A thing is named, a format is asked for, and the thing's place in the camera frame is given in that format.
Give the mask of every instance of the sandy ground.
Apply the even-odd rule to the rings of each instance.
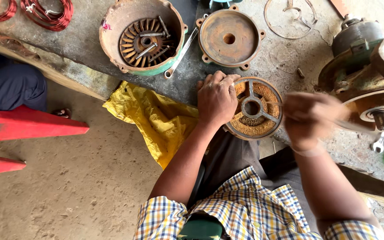
[[[139,206],[162,172],[135,125],[93,97],[48,81],[49,110],[69,107],[87,134],[0,142],[0,156],[27,161],[0,173],[0,240],[131,239]],[[261,141],[261,157],[285,147]],[[384,204],[369,208],[384,226]]]

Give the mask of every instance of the red wire bundle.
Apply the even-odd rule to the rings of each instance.
[[[20,0],[20,6],[26,13],[26,16],[37,25],[51,30],[61,31],[69,25],[73,15],[73,5],[70,0],[59,0],[63,5],[61,13],[53,13],[46,11],[38,2],[38,0]]]
[[[17,10],[16,0],[8,0],[7,9],[0,14],[0,22],[8,20],[14,16]]]

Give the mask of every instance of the dark trousers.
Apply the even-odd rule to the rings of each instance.
[[[27,64],[14,64],[0,55],[0,111],[24,104],[46,111],[47,83],[42,73]]]
[[[210,196],[229,178],[244,168],[253,166],[262,185],[269,190],[290,184],[311,231],[318,232],[315,216],[303,192],[293,150],[286,147],[274,155],[260,159],[258,144],[258,141],[241,140],[219,129],[210,142],[208,154],[204,157],[205,174],[195,199]]]

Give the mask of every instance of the wrench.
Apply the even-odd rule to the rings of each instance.
[[[196,37],[198,34],[198,28],[195,27],[192,34],[189,36],[188,41],[186,41],[185,45],[183,46],[182,51],[180,52],[179,58],[174,62],[174,64],[171,66],[171,68],[168,68],[167,71],[164,72],[164,78],[169,79],[173,75],[174,70],[176,70],[177,66],[179,65],[180,61],[182,61],[182,58],[186,54],[186,51],[190,47],[192,40]]]
[[[381,132],[379,133],[379,139],[370,145],[371,150],[376,151],[378,153],[383,152],[384,151],[383,141],[384,141],[384,132]]]

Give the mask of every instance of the blue object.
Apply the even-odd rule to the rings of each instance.
[[[223,4],[223,8],[225,8],[225,9],[228,9],[230,7],[230,3],[229,3],[230,0],[210,0],[210,7],[209,8],[212,7],[213,2],[222,3]],[[234,2],[234,3],[241,3],[242,0],[233,0],[232,2]]]

